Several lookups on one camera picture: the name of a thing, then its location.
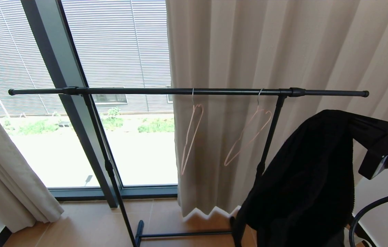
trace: wire hanger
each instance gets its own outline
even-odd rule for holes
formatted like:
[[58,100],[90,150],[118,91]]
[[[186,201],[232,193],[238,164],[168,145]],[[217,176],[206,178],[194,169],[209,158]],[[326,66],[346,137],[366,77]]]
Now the wire hanger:
[[[260,107],[260,94],[261,94],[261,91],[263,91],[263,89],[260,90],[260,92],[258,93],[258,97],[256,99],[257,101],[257,106],[256,106],[256,111],[255,113],[252,115],[252,117],[250,118],[249,122],[245,125],[245,127],[243,128],[243,130],[241,131],[241,134],[240,134],[240,137],[234,142],[234,144],[232,145],[232,147],[230,148],[229,150],[229,153],[227,154],[226,156],[226,159],[224,160],[224,166],[228,166],[233,160],[234,158],[236,158],[243,150],[245,150],[247,147],[249,147],[249,144],[251,144],[255,139],[256,137],[260,134],[260,132],[266,127],[266,125],[270,122],[271,118],[272,118],[272,112],[271,111],[266,111],[264,109],[259,109]],[[236,153],[231,159],[230,161],[228,161],[229,159],[229,156],[230,156],[230,153],[232,153],[232,150],[233,148],[235,147],[235,145],[237,144],[237,142],[239,142],[241,140],[241,138],[243,137],[243,133],[244,131],[246,130],[246,128],[250,125],[250,123],[252,122],[252,120],[254,119],[255,115],[260,113],[260,112],[264,112],[264,114],[267,114],[269,113],[270,116],[269,116],[269,119],[267,120],[267,122],[261,127],[261,129],[257,132],[257,134],[255,134],[255,136],[248,142],[246,143],[239,151],[238,153]]]
[[[197,134],[197,130],[198,130],[198,127],[200,125],[200,122],[202,120],[202,117],[203,117],[203,105],[202,104],[197,104],[194,106],[194,89],[193,89],[193,94],[192,94],[192,103],[193,103],[193,113],[191,114],[191,121],[190,121],[190,124],[188,126],[188,130],[186,131],[186,141],[185,141],[185,146],[183,147],[183,155],[182,155],[182,172],[181,174],[183,175],[183,173],[185,172],[185,168],[186,168],[186,163],[188,162],[188,157],[190,156],[190,152],[191,152],[191,147],[193,146],[193,143],[194,143],[194,138],[195,138],[195,135]],[[194,131],[194,135],[193,135],[193,138],[191,140],[191,145],[190,145],[190,148],[188,150],[188,154],[186,155],[186,159],[185,159],[185,152],[186,152],[186,146],[188,145],[188,135],[189,135],[189,132],[190,132],[190,129],[191,129],[191,124],[193,122],[193,118],[194,118],[194,113],[196,111],[197,108],[200,108],[202,111],[201,111],[201,114],[200,114],[200,119],[198,120],[198,123],[197,123],[197,127],[195,128],[195,131]]]

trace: black garment rack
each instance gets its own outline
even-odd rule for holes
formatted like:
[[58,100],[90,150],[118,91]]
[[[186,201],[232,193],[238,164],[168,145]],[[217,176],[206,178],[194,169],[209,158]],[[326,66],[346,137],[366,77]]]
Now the black garment rack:
[[[234,231],[209,231],[209,232],[194,232],[194,233],[161,233],[161,234],[143,234],[144,221],[140,220],[136,235],[133,235],[130,222],[128,220],[127,212],[125,211],[124,203],[121,198],[121,192],[117,186],[116,179],[114,176],[114,164],[108,157],[106,151],[106,140],[104,140],[103,135],[100,134],[102,131],[101,123],[98,122],[96,117],[96,111],[94,105],[92,104],[92,94],[195,94],[195,95],[276,95],[278,96],[274,115],[272,118],[272,123],[269,128],[269,133],[267,135],[266,144],[264,146],[263,154],[261,156],[260,164],[256,169],[257,178],[261,177],[265,169],[265,162],[267,158],[267,153],[272,142],[272,138],[275,132],[275,128],[278,122],[278,118],[281,112],[282,105],[284,100],[287,97],[301,97],[304,95],[327,95],[327,96],[360,96],[368,97],[368,91],[334,91],[334,90],[306,90],[300,89],[297,87],[291,87],[289,89],[124,89],[124,88],[115,88],[115,87],[106,87],[106,88],[95,88],[95,87],[77,87],[69,86],[64,87],[63,89],[9,89],[8,93],[10,95],[16,94],[68,94],[68,95],[81,95],[84,97],[86,102],[87,109],[90,113],[93,127],[96,130],[97,138],[101,146],[101,150],[104,154],[105,167],[115,189],[115,194],[117,200],[119,201],[119,208],[121,209],[122,216],[124,218],[125,226],[127,227],[130,240],[133,244],[133,247],[139,247],[142,238],[159,238],[159,237],[180,237],[180,236],[199,236],[199,235],[219,235],[219,234],[232,234],[233,240],[236,247],[241,246],[241,236],[242,233],[235,234]],[[230,224],[232,226],[233,221],[236,220],[234,217],[230,218]]]

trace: corrugated metal facade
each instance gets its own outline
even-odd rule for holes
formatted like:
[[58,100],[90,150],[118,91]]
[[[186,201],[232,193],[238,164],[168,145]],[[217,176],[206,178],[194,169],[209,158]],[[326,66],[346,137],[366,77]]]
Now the corrugated metal facade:
[[[89,86],[171,84],[164,0],[63,0]],[[54,87],[20,1],[0,0],[0,100],[11,116],[64,114],[57,95],[8,95],[9,88]],[[100,113],[172,111],[166,95],[127,95],[128,104],[97,104]],[[0,105],[0,117],[5,116]]]

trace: curtain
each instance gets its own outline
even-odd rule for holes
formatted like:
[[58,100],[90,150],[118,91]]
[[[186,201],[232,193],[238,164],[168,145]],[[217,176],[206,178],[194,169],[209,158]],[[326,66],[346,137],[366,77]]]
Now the curtain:
[[0,220],[16,232],[54,222],[63,212],[0,125]]
[[[266,165],[308,117],[340,109],[388,121],[388,0],[167,0],[173,87],[368,90],[370,96],[287,98]],[[273,111],[276,97],[260,97]],[[215,206],[231,212],[251,189],[268,133],[224,160],[257,107],[256,96],[194,96],[205,111],[180,174],[191,96],[174,97],[179,203],[186,216]],[[260,130],[257,116],[234,152]],[[195,126],[199,112],[194,116]],[[357,171],[365,150],[354,147]]]

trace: black jacket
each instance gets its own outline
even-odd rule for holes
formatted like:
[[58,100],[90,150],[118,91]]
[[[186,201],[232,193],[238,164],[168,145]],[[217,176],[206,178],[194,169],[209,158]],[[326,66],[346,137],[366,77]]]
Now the black jacket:
[[258,247],[326,246],[354,206],[354,114],[325,110],[287,139],[241,206],[233,236],[248,224]]

